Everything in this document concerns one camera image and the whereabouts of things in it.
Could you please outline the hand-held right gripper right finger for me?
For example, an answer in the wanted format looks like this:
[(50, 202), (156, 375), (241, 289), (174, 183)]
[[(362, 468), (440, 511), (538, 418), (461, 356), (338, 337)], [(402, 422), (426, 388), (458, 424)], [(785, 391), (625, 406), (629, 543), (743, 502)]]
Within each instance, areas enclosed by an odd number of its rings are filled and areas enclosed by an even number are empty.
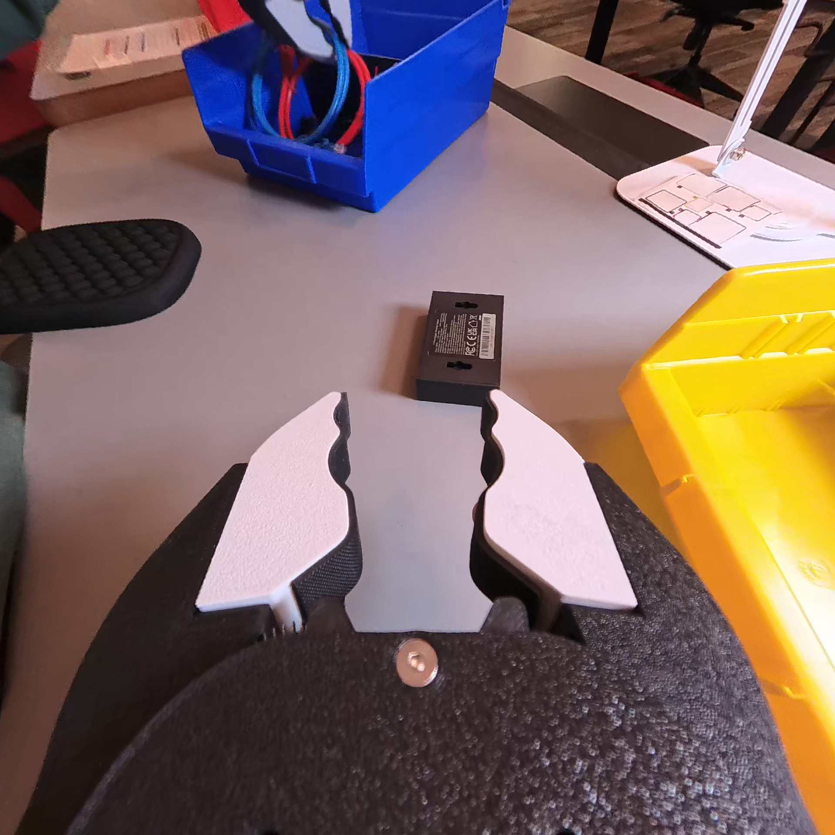
[(631, 613), (638, 600), (584, 459), (501, 390), (482, 415), (484, 492), (469, 569), (489, 600), (516, 599), (529, 628), (551, 632), (575, 605)]

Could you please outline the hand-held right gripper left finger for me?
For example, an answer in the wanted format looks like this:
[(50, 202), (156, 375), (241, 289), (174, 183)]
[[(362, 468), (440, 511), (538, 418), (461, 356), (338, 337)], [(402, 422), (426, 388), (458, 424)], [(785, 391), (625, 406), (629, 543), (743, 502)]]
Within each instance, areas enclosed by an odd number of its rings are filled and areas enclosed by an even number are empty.
[(196, 596), (199, 611), (268, 605), (281, 627), (300, 631), (316, 601), (344, 599), (357, 585), (350, 433), (347, 394), (333, 391), (256, 450)]

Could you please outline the blue plastic bin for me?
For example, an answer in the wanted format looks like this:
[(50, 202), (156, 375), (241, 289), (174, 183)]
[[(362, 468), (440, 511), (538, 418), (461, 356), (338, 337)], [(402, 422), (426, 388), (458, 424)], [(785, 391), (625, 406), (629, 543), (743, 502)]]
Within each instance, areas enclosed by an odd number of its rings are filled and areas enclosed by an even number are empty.
[(352, 45), (371, 79), (345, 153), (256, 127), (247, 89), (261, 46), (255, 23), (186, 49), (184, 68), (218, 154), (252, 177), (376, 212), (486, 112), (509, 5), (351, 2)]

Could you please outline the black ethernet switch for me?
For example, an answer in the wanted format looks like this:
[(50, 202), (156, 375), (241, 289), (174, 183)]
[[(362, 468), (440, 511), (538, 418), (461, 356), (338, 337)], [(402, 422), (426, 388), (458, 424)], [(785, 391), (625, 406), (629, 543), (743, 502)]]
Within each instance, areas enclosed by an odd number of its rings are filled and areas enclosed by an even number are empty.
[(504, 296), (433, 291), (416, 398), (481, 408), (500, 388)]

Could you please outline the yellow plastic bin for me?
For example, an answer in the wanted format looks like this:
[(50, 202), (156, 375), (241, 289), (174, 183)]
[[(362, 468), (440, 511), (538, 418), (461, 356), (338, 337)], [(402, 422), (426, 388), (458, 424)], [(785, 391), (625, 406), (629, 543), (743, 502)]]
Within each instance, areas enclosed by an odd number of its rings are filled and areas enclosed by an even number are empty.
[(633, 366), (621, 400), (818, 832), (833, 833), (833, 260), (726, 272)]

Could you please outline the brown cardboard box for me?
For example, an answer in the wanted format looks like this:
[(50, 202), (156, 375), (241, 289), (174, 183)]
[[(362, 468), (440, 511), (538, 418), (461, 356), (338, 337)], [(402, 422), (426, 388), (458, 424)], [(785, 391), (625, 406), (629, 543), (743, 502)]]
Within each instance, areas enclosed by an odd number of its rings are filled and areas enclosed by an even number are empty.
[(65, 126), (191, 95), (180, 55), (117, 68), (58, 72), (73, 36), (203, 15), (197, 1), (62, 1), (47, 19), (31, 98)]

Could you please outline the black table leg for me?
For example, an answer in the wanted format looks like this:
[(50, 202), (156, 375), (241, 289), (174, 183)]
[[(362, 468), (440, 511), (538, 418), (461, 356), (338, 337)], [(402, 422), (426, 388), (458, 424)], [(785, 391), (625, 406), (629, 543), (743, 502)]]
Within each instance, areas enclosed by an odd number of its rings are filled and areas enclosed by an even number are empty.
[(603, 62), (619, 3), (618, 0), (600, 0), (597, 4), (584, 55), (590, 63), (600, 65)]

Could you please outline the red fabric seat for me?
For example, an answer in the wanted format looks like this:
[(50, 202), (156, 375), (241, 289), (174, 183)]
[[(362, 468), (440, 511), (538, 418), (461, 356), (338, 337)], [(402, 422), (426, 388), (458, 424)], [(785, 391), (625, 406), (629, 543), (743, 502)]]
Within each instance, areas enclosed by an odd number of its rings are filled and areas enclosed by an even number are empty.
[(1, 66), (1, 164), (8, 178), (39, 212), (43, 208), (47, 137), (52, 126), (30, 97), (40, 43), (17, 49)]

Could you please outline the white lamp base stand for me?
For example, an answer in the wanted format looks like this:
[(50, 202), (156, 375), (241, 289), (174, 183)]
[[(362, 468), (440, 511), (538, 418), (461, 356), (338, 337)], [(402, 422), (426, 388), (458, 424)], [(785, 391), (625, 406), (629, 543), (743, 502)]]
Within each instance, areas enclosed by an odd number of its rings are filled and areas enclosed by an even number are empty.
[(805, 5), (783, 5), (722, 146), (654, 165), (615, 186), (623, 203), (729, 269), (834, 257), (833, 190), (745, 148)]

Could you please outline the black office chair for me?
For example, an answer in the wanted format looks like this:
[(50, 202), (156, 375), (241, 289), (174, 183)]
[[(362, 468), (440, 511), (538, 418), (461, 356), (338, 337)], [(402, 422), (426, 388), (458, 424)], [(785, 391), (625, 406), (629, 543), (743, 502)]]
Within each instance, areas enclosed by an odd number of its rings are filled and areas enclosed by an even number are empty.
[(651, 75), (641, 76), (637, 72), (630, 72), (625, 76), (702, 109), (705, 107), (704, 90), (739, 103), (743, 94), (701, 65), (705, 46), (714, 28), (718, 26), (738, 27), (743, 32), (751, 31), (755, 23), (740, 17), (742, 12), (770, 12), (781, 9), (782, 6), (783, 1), (674, 2), (674, 8), (665, 13), (662, 20), (679, 16), (694, 21), (683, 44), (683, 49), (691, 54), (687, 63), (680, 68), (667, 69)]

